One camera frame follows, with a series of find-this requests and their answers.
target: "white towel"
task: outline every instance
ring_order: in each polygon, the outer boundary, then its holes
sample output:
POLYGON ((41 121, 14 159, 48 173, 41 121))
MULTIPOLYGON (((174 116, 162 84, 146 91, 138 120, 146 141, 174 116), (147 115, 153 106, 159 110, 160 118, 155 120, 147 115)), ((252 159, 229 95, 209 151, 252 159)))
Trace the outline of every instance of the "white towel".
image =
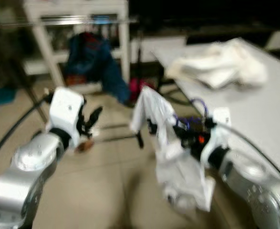
POLYGON ((212 43, 201 55, 181 57, 166 69, 167 78, 199 80, 217 89, 228 83, 262 86, 267 70, 239 39, 212 43))

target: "hanging garment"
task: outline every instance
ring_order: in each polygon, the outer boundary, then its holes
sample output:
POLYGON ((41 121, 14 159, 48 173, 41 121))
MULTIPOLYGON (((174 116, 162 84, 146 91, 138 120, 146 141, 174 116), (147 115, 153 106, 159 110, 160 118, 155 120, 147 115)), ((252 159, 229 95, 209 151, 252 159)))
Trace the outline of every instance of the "hanging garment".
POLYGON ((111 55, 108 40, 83 32, 70 39, 70 55, 65 75, 83 75, 87 82, 101 82, 103 90, 120 103, 129 100, 130 91, 111 55))

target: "tile floor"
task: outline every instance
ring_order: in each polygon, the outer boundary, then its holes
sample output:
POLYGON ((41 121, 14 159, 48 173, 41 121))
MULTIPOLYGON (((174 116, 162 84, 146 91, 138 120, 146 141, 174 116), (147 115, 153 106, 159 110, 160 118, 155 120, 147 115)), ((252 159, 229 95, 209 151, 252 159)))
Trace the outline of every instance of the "tile floor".
MULTIPOLYGON (((38 97, 50 81, 35 84, 38 97)), ((99 126, 128 123, 132 110, 119 105, 108 95, 87 95, 85 114, 104 106, 99 126)), ((31 102, 22 90, 13 103, 0 106, 0 138, 31 102)), ((194 110, 174 104, 180 115, 194 110)), ((44 127, 37 112, 33 113, 0 151, 0 174, 9 165, 17 146, 29 141, 44 127)), ((97 138, 122 136, 128 128, 100 131, 97 138)), ((144 130, 145 148, 135 139, 95 145, 86 154, 66 155, 44 188, 34 229, 251 229, 255 228, 245 203, 218 182, 210 213, 194 212, 187 219, 175 213, 162 199, 155 177, 154 151, 144 130)))

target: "white cabinet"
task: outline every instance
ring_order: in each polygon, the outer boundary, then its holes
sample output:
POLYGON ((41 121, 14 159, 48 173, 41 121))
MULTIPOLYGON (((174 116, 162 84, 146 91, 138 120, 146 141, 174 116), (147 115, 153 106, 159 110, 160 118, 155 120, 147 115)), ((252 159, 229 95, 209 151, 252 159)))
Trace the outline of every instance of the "white cabinet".
MULTIPOLYGON (((33 33, 41 50, 45 64, 56 86, 64 86, 59 63, 67 61, 67 41, 75 33, 91 29, 79 19, 74 25, 43 25, 41 22, 58 17, 81 16, 89 20, 96 15, 114 15, 118 25, 119 46, 112 52, 121 60, 122 75, 126 82, 130 77, 128 3, 125 0, 27 0, 24 10, 28 20, 34 24, 33 33)), ((73 86, 81 93, 100 90, 98 84, 73 86)))

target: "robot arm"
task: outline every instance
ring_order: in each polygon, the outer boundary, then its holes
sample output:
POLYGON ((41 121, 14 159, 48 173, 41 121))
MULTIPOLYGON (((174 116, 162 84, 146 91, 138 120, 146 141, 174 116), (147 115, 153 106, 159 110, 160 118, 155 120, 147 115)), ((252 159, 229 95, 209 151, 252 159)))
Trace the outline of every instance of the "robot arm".
POLYGON ((65 150, 80 143, 80 135, 97 121, 101 108, 83 121, 84 98, 57 88, 46 133, 19 147, 10 167, 0 175, 0 229, 27 229, 34 221, 45 182, 53 175, 65 150))
POLYGON ((258 228, 280 229, 280 177, 274 176, 260 161, 224 146, 226 140, 221 144, 217 139, 226 139, 226 134, 217 125, 201 148, 194 144, 197 136, 191 135, 193 141, 189 137, 182 140, 182 146, 191 148, 205 167, 216 169, 222 181, 247 202, 258 228))
MULTIPOLYGON (((280 229, 280 177, 270 173, 260 161, 229 148, 230 132, 220 125, 231 125, 229 110, 215 109, 204 123, 200 120, 203 130, 198 131, 188 128, 189 124, 195 124, 195 119, 179 119, 174 116, 175 112, 168 101, 155 91, 144 88, 130 127, 136 132, 146 120, 149 132, 154 136, 160 134, 162 127, 165 129, 164 120, 167 119, 181 140, 181 146, 190 149, 191 155, 204 167, 216 169, 223 182, 247 202, 260 229, 280 229)), ((168 131, 165 132, 162 133, 164 142, 168 138, 168 131)), ((192 175, 184 173, 183 177, 192 175)), ((175 192, 185 193, 183 189, 175 192)), ((178 198, 169 195, 167 199, 176 207, 178 198)))

